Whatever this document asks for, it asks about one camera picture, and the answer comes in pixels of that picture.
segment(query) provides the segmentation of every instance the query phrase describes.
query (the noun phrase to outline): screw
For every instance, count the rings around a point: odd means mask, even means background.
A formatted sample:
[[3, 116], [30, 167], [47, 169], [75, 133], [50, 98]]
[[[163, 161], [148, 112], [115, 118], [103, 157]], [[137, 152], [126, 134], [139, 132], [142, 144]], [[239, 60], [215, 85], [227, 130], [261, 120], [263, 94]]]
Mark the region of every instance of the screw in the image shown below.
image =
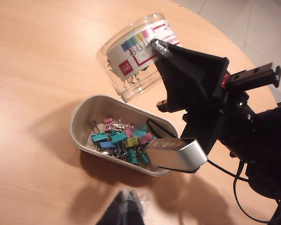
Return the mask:
[[243, 102], [237, 102], [236, 107], [241, 108], [244, 105]]

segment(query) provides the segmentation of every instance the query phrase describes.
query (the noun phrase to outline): container label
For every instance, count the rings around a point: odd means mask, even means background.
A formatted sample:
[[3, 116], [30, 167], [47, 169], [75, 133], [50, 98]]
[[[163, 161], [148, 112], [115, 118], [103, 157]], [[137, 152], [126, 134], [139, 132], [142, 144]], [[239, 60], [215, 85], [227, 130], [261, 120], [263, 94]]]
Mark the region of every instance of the container label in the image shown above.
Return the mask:
[[168, 22], [160, 20], [136, 30], [121, 44], [107, 51], [112, 71], [122, 81], [137, 74], [158, 59], [149, 46], [150, 41], [154, 38], [181, 46]]

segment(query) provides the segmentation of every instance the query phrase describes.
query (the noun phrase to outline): teal binder clip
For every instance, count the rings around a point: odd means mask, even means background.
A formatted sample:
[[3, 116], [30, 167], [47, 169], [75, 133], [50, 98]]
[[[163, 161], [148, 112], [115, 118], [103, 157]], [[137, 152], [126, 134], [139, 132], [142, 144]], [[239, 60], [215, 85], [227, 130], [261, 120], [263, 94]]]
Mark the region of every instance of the teal binder clip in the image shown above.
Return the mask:
[[120, 141], [122, 141], [122, 140], [124, 140], [126, 138], [127, 137], [126, 137], [125, 132], [121, 132], [121, 133], [118, 133], [118, 134], [112, 136], [111, 137], [111, 141], [112, 141], [112, 143], [118, 143], [118, 142], [120, 142]]
[[146, 132], [144, 132], [144, 131], [139, 131], [139, 130], [134, 131], [134, 136], [136, 136], [136, 137], [139, 137], [139, 136], [142, 136], [145, 134], [146, 134]]
[[116, 135], [116, 134], [119, 134], [120, 132], [118, 132], [118, 131], [116, 131], [116, 130], [113, 130], [113, 131], [111, 131], [110, 133], [109, 133], [109, 137], [112, 137], [112, 136], [114, 136], [114, 135]]
[[127, 161], [131, 164], [137, 164], [136, 153], [133, 149], [129, 149], [126, 153]]
[[142, 162], [143, 164], [145, 164], [145, 165], [147, 165], [148, 163], [150, 163], [150, 159], [149, 159], [148, 155], [147, 155], [145, 152], [141, 153], [141, 155], [140, 155], [140, 160], [141, 160], [141, 162]]
[[92, 134], [91, 137], [93, 139], [93, 142], [105, 142], [108, 139], [105, 132], [99, 134]]
[[146, 124], [142, 124], [142, 125], [136, 125], [135, 129], [139, 131], [147, 131], [148, 127]]

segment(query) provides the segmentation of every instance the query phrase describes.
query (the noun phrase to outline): wire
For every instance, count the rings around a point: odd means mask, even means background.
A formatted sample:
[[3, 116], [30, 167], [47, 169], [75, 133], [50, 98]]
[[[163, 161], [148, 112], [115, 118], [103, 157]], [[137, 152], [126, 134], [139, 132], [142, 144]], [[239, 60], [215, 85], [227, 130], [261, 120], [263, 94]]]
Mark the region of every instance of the wire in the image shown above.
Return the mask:
[[[226, 174], [228, 174], [228, 175], [230, 175], [230, 176], [232, 176], [232, 177], [234, 177], [234, 178], [236, 177], [235, 174], [229, 172], [228, 170], [225, 170], [224, 168], [220, 167], [219, 165], [215, 164], [214, 162], [210, 161], [209, 159], [207, 160], [207, 162], [209, 162], [211, 165], [213, 165], [213, 166], [216, 167], [217, 169], [223, 171], [224, 173], [226, 173]], [[239, 179], [239, 180], [242, 180], [242, 181], [244, 181], [244, 182], [249, 182], [248, 179], [243, 178], [243, 177], [238, 177], [238, 179]]]
[[154, 125], [156, 125], [157, 127], [159, 127], [161, 130], [163, 130], [165, 133], [167, 133], [168, 135], [170, 135], [171, 137], [177, 138], [174, 134], [172, 134], [169, 130], [167, 130], [166, 128], [164, 128], [163, 126], [161, 126], [159, 123], [157, 123], [154, 119], [148, 118], [146, 121], [146, 125], [150, 128], [151, 132], [157, 137], [157, 138], [163, 138], [161, 137], [151, 126], [151, 123], [153, 123]]
[[[155, 120], [149, 118], [147, 119], [146, 121], [146, 124], [147, 126], [150, 128], [151, 132], [158, 138], [162, 138], [151, 126], [150, 122], [152, 122], [153, 124], [155, 124], [156, 126], [158, 126], [161, 130], [163, 130], [164, 132], [166, 132], [168, 135], [172, 136], [173, 138], [177, 138], [175, 135], [173, 135], [170, 131], [168, 131], [167, 129], [165, 129], [164, 127], [162, 127], [160, 124], [158, 124]], [[246, 178], [243, 178], [243, 177], [240, 177], [240, 174], [244, 168], [244, 162], [243, 161], [239, 161], [239, 165], [238, 165], [238, 169], [237, 169], [237, 173], [236, 174], [233, 174], [231, 172], [229, 172], [228, 170], [225, 170], [224, 168], [220, 167], [219, 165], [215, 164], [214, 162], [212, 162], [211, 160], [207, 160], [208, 163], [210, 163], [211, 165], [213, 165], [214, 167], [216, 167], [217, 169], [223, 171], [224, 173], [234, 177], [234, 181], [233, 181], [233, 193], [234, 193], [234, 197], [235, 197], [235, 200], [237, 202], [237, 205], [239, 206], [239, 208], [241, 209], [241, 211], [247, 216], [249, 217], [250, 219], [256, 221], [256, 222], [260, 222], [260, 223], [263, 223], [263, 224], [268, 224], [268, 223], [275, 223], [277, 222], [278, 220], [280, 220], [281, 218], [281, 202], [280, 200], [278, 199], [275, 199], [277, 204], [278, 204], [278, 208], [280, 209], [280, 213], [279, 213], [279, 216], [274, 219], [274, 220], [270, 220], [270, 221], [264, 221], [264, 220], [259, 220], [259, 219], [256, 219], [252, 216], [250, 216], [248, 213], [246, 213], [244, 211], [244, 209], [242, 208], [242, 206], [240, 205], [239, 201], [238, 201], [238, 198], [237, 198], [237, 193], [236, 193], [236, 182], [238, 180], [242, 180], [242, 181], [245, 181], [245, 182], [249, 182], [248, 179]]]
[[[159, 123], [157, 123], [155, 120], [149, 118], [147, 119], [146, 121], [146, 125], [150, 128], [151, 132], [157, 137], [157, 138], [162, 138], [154, 129], [153, 127], [151, 126], [150, 123], [153, 123], [155, 124], [157, 127], [159, 127], [161, 130], [163, 130], [164, 132], [166, 132], [168, 135], [170, 135], [171, 137], [174, 137], [174, 138], [177, 138], [175, 135], [173, 135], [169, 130], [167, 130], [166, 128], [164, 128], [163, 126], [161, 126]], [[215, 168], [223, 171], [224, 173], [232, 176], [232, 177], [236, 177], [235, 174], [229, 172], [228, 170], [225, 170], [224, 168], [220, 167], [219, 165], [215, 164], [214, 162], [212, 162], [211, 160], [207, 160], [211, 165], [213, 165]], [[243, 178], [243, 177], [239, 177], [238, 179], [240, 179], [241, 181], [245, 181], [245, 182], [249, 182], [248, 179], [246, 178]]]
[[268, 223], [275, 223], [277, 222], [280, 218], [281, 218], [281, 202], [279, 200], [276, 199], [276, 202], [278, 204], [278, 208], [280, 209], [280, 213], [279, 213], [279, 216], [274, 219], [274, 220], [269, 220], [269, 221], [264, 221], [264, 220], [259, 220], [259, 219], [256, 219], [252, 216], [250, 216], [248, 213], [246, 213], [244, 211], [244, 209], [242, 208], [242, 206], [240, 205], [239, 201], [238, 201], [238, 198], [237, 198], [237, 194], [236, 194], [236, 182], [237, 180], [239, 179], [239, 175], [241, 174], [242, 170], [244, 168], [244, 162], [243, 161], [239, 161], [239, 165], [238, 165], [238, 169], [237, 169], [237, 173], [236, 173], [236, 177], [234, 178], [234, 181], [233, 181], [233, 193], [234, 193], [234, 197], [235, 197], [235, 200], [239, 206], [239, 208], [241, 209], [241, 211], [250, 219], [256, 221], [256, 222], [260, 222], [260, 223], [263, 223], [263, 224], [268, 224]]

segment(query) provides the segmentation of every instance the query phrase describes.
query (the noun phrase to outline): clear plastic container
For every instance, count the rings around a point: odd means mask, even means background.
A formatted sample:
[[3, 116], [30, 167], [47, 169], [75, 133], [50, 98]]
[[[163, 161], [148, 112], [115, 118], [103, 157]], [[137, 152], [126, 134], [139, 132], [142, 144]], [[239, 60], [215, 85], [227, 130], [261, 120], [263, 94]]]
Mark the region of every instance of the clear plastic container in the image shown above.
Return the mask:
[[161, 80], [150, 47], [154, 38], [180, 45], [161, 13], [147, 15], [121, 30], [98, 51], [97, 58], [125, 102]]

